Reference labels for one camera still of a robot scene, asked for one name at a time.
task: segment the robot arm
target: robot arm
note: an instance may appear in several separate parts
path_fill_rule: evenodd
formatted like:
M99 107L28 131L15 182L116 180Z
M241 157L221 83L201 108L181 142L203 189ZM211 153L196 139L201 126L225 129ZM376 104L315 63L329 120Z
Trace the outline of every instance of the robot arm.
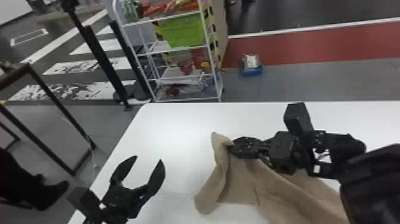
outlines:
M314 130L304 103L289 104L279 131L265 141L241 137L230 153L243 159L261 159L277 173L305 169L309 176L336 179L340 197L352 224L400 223L400 144L365 153L351 135ZM330 162L322 159L330 157Z

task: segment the white floor marking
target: white floor marking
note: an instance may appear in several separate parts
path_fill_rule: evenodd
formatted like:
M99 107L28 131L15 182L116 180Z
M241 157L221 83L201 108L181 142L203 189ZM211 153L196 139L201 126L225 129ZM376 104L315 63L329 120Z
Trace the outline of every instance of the white floor marking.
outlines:
M32 33L37 33L37 35L36 35L36 36L33 36L33 37L31 37L31 38L28 38L28 39L23 39L22 41L18 41L18 40L17 40L17 39L21 39L21 38L23 38L23 37L25 37L25 36L27 36L27 35L31 35ZM39 38L39 37L41 37L41 36L45 36L45 35L47 35L47 34L48 34L47 30L44 29L44 28L43 28L43 29L39 29L39 30L35 30L35 31L33 31L33 32L25 33L24 35L17 36L16 38L12 38L12 39L10 40L10 46L17 46L17 45L19 45L19 44L21 44L21 43L25 43L25 42L31 41L31 40L33 40L33 39Z
M358 22L351 22L351 23L336 23L336 24L294 28L294 29L274 30L274 31L266 31L266 32L259 32L259 33L244 33L244 34L239 34L239 35L230 35L228 38L229 39L252 38L255 36L270 36L270 35L278 35L278 34L285 34L285 33L298 33L298 32L315 31L315 30L339 29L339 28L354 27L354 26L365 26L365 25L371 25L371 24L396 23L396 22L400 22L400 17L381 18L381 19L377 19L377 20L358 21Z
M110 62L115 70L131 69L131 66L126 57L110 58ZM101 69L97 60L87 61L71 61L64 63L57 63L50 69L45 71L43 75L49 76L53 74L69 74L89 72Z
M135 80L122 81L124 85L132 85ZM102 100L102 99L113 99L113 93L115 92L110 82L95 82L89 85L83 85L78 83L73 84L49 84L49 89L54 93L58 99L73 99L73 100ZM27 85L9 101L37 101L49 99L47 94L40 88L39 85ZM130 99L129 104L147 104L147 101L138 101L136 99Z
M110 26L106 26L105 28L100 30L98 33L96 33L96 35L100 36L100 35L110 34L110 33L114 33L114 31L112 30L112 28Z
M98 12L97 14L95 14L94 16L92 16L91 18L89 18L86 21L84 21L82 23L82 25L84 25L84 26L92 25L96 21L98 21L102 17L104 17L105 15L107 15L107 10L102 10L102 11ZM67 42L69 39L73 38L78 33L79 33L79 31L78 31L78 29L76 27L71 29L67 33L61 35L59 38L55 39L51 43L49 43L46 46L44 46L42 49L40 49L40 50L36 51L35 53L33 53L31 56L25 58L23 61L21 61L21 63L31 63L31 64L33 64L33 63L37 62L38 60L40 60L41 58L43 58L44 56L46 56L47 54L52 52L54 49L58 48L60 45L62 45L63 43Z
M99 43L104 51L116 51L116 50L122 49L122 47L117 39L102 40L102 41L99 41ZM88 53L92 53L92 51L90 50L87 43L83 43L78 48L76 48L73 52L71 52L70 55L88 54Z

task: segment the person's leg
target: person's leg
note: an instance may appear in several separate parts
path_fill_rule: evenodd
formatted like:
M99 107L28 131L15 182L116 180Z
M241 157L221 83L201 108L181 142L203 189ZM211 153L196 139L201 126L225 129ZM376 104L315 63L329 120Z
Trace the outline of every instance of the person's leg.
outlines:
M24 200L38 210L45 210L68 189L67 181L44 185L42 175L31 175L5 150L0 150L0 165L0 196L12 202Z
M11 153L0 150L0 164L0 196L18 203L41 192L40 181L22 169Z

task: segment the black pole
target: black pole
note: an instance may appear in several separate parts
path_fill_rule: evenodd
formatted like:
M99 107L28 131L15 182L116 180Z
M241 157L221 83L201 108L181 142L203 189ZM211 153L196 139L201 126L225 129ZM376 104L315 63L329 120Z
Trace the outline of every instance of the black pole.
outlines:
M92 28L90 26L85 26L81 24L78 16L75 13L75 8L79 5L77 0L62 0L61 6L65 12L69 14L75 26L78 28L80 34L83 39L89 46L93 55L97 59L99 65L103 69L107 78L110 80L112 86L114 87L117 95L119 96L119 100L125 105L126 110L131 110L132 107L129 105L127 101L127 91L123 86L120 78L115 72L113 65L110 63L107 55L105 54L103 48L101 47L99 40L97 40L96 35L94 34Z
M151 93L150 93L149 87L147 85L147 82L146 82L145 78L142 76L142 73L140 72L140 70L138 69L138 64L136 63L135 56L133 55L130 47L128 47L128 45L126 44L126 41L121 33L121 30L120 30L117 22L115 20L111 21L110 27L114 31L114 34L117 37L117 39L122 47L122 50L124 51L125 56L127 57L130 66L132 67L133 72L135 73L137 82L139 83L140 87L142 88L141 90L143 91L145 97L147 97L147 99L151 98Z
M104 73L110 80L111 84L113 85L115 91L117 92L118 96L124 103L125 107L128 109L130 105L127 101L127 92L125 87L122 85L120 78L118 77L117 73L114 70L113 65L109 61L107 55L105 54L103 48L101 47L99 40L97 40L93 29L90 26L85 26L83 28L84 34L87 37L86 43L89 46L90 50L92 50L93 55L96 57L97 61L99 62L101 68L103 69Z

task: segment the red item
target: red item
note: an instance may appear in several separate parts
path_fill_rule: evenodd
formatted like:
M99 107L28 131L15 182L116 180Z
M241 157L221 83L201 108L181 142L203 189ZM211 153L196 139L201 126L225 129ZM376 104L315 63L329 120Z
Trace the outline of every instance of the red item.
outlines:
M147 0L142 1L142 7L146 11L151 7L151 3Z
M180 61L178 66L185 76L188 76L193 72L193 61L190 59Z
M149 16L149 15L155 14L155 13L165 9L166 7L167 7L167 3L165 3L165 2L161 2L157 6L151 6L150 8L148 8L145 11L144 16Z
M185 10L195 10L199 8L199 3L197 1L195 2L190 2L190 3L186 3L184 5L181 5L179 7L180 10L185 11Z
M165 90L165 93L167 95L173 95L174 97L179 95L179 89L175 88L175 87L171 87L169 89Z
M192 59L196 69L201 69L201 63L205 61L205 54L203 49L192 49L190 50Z

